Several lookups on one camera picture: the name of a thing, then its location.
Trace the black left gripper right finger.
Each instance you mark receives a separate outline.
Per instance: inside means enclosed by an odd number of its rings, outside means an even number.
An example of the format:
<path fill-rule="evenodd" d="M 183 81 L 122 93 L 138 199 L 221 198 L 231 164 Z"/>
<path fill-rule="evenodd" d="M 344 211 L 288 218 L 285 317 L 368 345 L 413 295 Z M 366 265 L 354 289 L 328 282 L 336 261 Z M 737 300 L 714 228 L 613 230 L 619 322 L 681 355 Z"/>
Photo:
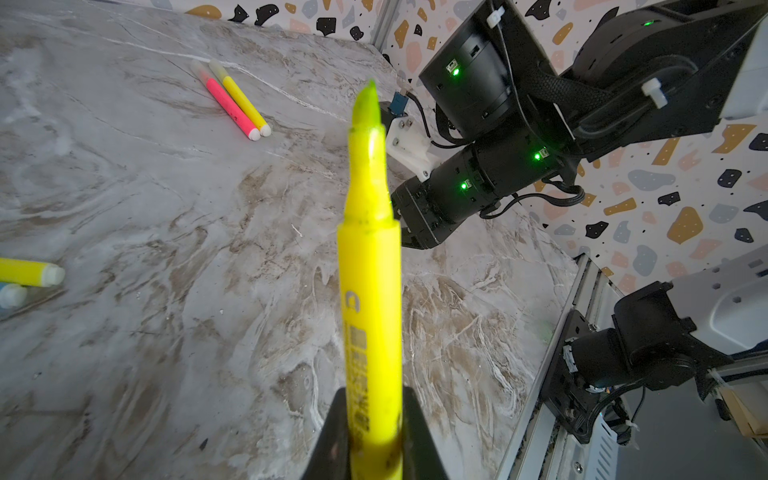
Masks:
<path fill-rule="evenodd" d="M 439 452 L 413 388 L 403 387 L 403 479 L 448 480 Z"/>

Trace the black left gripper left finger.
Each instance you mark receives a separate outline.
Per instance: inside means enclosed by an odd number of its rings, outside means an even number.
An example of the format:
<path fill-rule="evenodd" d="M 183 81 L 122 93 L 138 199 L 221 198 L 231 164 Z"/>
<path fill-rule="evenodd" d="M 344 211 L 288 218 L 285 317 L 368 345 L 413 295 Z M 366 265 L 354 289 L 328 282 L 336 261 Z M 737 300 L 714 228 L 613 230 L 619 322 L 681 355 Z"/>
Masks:
<path fill-rule="evenodd" d="M 301 480 L 350 480 L 346 389 L 338 389 Z"/>

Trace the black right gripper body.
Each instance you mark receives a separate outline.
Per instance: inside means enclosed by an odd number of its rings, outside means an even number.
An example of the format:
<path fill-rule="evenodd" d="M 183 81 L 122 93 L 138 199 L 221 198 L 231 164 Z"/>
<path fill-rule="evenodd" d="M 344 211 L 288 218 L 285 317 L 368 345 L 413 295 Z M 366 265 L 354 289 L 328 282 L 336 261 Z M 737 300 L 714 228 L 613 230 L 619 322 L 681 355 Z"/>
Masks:
<path fill-rule="evenodd" d="M 493 219 L 512 205 L 543 198 L 576 203 L 572 180 L 559 180 L 564 165 L 526 129 L 489 133 L 438 165 L 426 180 L 413 177 L 391 195 L 401 221 L 401 245 L 428 250 L 443 243 L 467 218 Z"/>

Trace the pink highlighter pen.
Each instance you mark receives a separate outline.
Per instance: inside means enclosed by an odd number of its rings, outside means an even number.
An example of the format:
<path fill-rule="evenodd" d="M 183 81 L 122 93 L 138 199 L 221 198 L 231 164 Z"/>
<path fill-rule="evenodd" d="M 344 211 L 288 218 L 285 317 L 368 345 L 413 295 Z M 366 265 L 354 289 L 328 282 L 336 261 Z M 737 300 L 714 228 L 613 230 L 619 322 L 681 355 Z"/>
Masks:
<path fill-rule="evenodd" d="M 208 92 L 223 108 L 238 128 L 251 141 L 257 141 L 261 134 L 250 118 L 241 110 L 219 82 L 212 77 L 209 70 L 198 60 L 191 61 L 191 68 Z"/>

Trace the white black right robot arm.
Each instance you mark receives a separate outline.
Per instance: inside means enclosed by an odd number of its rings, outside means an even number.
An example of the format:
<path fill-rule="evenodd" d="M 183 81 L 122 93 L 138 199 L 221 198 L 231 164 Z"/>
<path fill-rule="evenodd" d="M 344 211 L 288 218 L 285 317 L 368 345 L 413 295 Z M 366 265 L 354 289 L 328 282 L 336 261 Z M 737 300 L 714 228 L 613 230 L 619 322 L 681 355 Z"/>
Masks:
<path fill-rule="evenodd" d="M 742 104 L 766 21 L 763 1 L 663 1 L 599 23 L 556 73 L 507 2 L 478 6 L 420 74 L 452 155 L 394 191 L 403 246 L 435 248 L 467 218 L 527 199 L 536 181 L 560 191 L 556 206 L 574 205 L 581 161 L 710 132 Z M 655 282 L 617 304 L 611 328 L 566 341 L 552 372 L 587 388 L 660 390 L 730 364 L 767 335 L 714 337 L 725 291 L 701 275 Z"/>

